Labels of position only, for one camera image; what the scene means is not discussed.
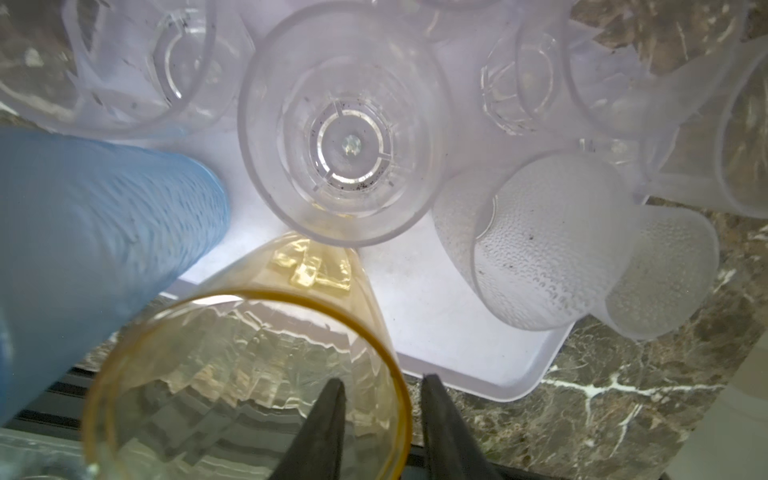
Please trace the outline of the lavender plastic tray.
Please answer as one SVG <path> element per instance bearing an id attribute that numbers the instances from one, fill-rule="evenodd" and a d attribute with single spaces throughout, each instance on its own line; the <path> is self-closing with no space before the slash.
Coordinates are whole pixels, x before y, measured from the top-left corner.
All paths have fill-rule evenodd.
<path id="1" fill-rule="evenodd" d="M 436 49 L 463 116 L 461 135 L 468 141 L 453 171 L 468 166 L 476 152 L 517 166 L 536 153 L 563 146 L 546 133 L 510 136 L 481 109 L 481 67 L 503 29 L 518 21 L 510 4 L 493 6 L 479 25 Z M 286 228 L 248 178 L 234 131 L 207 130 L 172 142 L 170 149 L 210 167 L 231 199 L 231 226 L 224 239 L 172 287 L 184 295 Z M 431 218 L 392 240 L 363 248 L 360 255 L 400 366 L 408 374 L 436 373 L 450 387 L 509 402 L 540 383 L 569 334 L 568 327 L 526 332 L 498 320 L 454 267 Z"/>

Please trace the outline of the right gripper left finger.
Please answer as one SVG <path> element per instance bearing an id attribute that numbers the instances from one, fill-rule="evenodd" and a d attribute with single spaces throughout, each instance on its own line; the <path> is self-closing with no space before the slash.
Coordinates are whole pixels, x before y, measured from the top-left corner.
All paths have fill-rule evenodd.
<path id="1" fill-rule="evenodd" d="M 345 386 L 332 378 L 269 479 L 339 479 L 345 422 Z"/>

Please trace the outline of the frosted dimpled tall cup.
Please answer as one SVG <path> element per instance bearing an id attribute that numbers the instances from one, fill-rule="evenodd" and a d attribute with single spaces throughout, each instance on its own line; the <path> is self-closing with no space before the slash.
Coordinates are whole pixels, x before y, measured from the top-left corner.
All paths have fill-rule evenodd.
<path id="1" fill-rule="evenodd" d="M 629 264 L 636 214 L 613 165 L 564 151 L 466 169 L 432 209 L 440 242 L 478 298 L 528 331 L 570 325 L 607 297 Z"/>

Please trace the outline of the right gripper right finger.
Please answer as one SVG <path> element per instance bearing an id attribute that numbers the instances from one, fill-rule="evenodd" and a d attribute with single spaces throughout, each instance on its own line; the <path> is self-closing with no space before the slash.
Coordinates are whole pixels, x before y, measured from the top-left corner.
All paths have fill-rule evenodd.
<path id="1" fill-rule="evenodd" d="M 485 459 L 437 374 L 420 386 L 421 423 L 429 479 L 500 479 Z"/>

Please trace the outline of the frosted dimpled small cup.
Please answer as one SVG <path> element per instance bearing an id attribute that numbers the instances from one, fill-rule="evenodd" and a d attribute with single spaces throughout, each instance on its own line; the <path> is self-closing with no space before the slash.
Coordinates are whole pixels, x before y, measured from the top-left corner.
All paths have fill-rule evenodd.
<path id="1" fill-rule="evenodd" d="M 619 335 L 651 340 L 686 323 L 710 292 L 719 241 L 702 214 L 640 205 L 626 269 L 591 315 Z"/>

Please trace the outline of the clear ribbed small glass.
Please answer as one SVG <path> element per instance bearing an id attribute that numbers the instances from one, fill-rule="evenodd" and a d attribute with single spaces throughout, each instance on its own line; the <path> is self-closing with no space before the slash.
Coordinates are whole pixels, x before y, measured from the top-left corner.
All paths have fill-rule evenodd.
<path id="1" fill-rule="evenodd" d="M 389 241 L 429 210 L 452 146 L 433 50 L 372 5 L 302 8 L 266 36 L 238 103 L 249 178 L 292 229 L 336 246 Z"/>

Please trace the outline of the tall blue plastic tumbler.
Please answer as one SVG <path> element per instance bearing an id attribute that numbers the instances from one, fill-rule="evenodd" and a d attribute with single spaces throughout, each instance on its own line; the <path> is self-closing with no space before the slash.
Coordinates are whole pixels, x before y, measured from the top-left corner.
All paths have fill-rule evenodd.
<path id="1" fill-rule="evenodd" d="M 1 418 L 8 421 L 212 250 L 226 190 L 178 154 L 1 131 Z"/>

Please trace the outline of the yellow glass mug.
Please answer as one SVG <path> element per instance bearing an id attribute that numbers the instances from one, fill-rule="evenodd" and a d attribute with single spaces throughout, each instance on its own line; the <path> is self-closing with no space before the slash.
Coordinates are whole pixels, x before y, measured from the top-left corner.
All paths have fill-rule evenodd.
<path id="1" fill-rule="evenodd" d="M 269 479 L 325 384 L 339 479 L 397 479 L 412 407 L 358 252 L 291 232 L 121 335 L 81 420 L 94 479 Z"/>

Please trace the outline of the clear faceted small glass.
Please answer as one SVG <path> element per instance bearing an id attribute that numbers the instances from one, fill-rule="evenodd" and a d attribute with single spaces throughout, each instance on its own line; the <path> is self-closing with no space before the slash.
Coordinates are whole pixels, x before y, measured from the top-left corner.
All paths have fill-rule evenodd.
<path id="1" fill-rule="evenodd" d="M 495 1 L 481 10 L 473 33 L 481 45 L 472 112 L 478 132 L 495 144 L 526 150 L 589 152 L 592 139 L 546 126 L 542 113 L 566 92 L 558 26 L 571 1 Z"/>

